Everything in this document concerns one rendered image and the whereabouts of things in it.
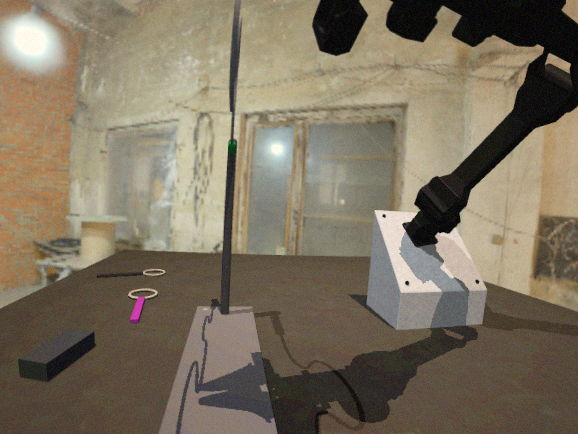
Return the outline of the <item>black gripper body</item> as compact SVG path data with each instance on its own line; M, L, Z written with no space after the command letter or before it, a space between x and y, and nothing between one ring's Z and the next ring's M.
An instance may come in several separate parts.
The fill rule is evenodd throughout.
M319 51L350 52L368 17L360 0L320 0L317 7L312 28Z

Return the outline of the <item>cream ring with thin dark handle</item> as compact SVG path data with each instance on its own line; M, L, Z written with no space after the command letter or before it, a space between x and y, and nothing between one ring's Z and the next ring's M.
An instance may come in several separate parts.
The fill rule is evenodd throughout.
M163 273L160 274L150 274L150 273L145 273L145 272L153 272L153 271L160 271ZM104 277L104 278L108 278L108 277L118 277L118 276L137 276L137 275L147 275L147 276L161 276L165 274L164 270L161 269L151 269L151 270L146 270L146 271L136 271L136 272L125 272L125 273L118 273L118 272L114 272L114 273L104 273L104 274L96 274L96 278L99 277Z

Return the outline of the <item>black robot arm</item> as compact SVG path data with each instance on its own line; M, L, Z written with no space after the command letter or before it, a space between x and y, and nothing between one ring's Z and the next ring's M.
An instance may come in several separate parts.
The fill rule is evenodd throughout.
M544 47L527 68L514 109L453 173L436 176L418 192L421 210L402 224L416 247L437 244L461 222L473 187L537 127L555 123L578 107L578 23L562 11L566 0L391 0L386 27L424 42L442 5L461 15L452 36L475 47L492 35L515 46ZM568 62L570 74L546 63L548 54Z

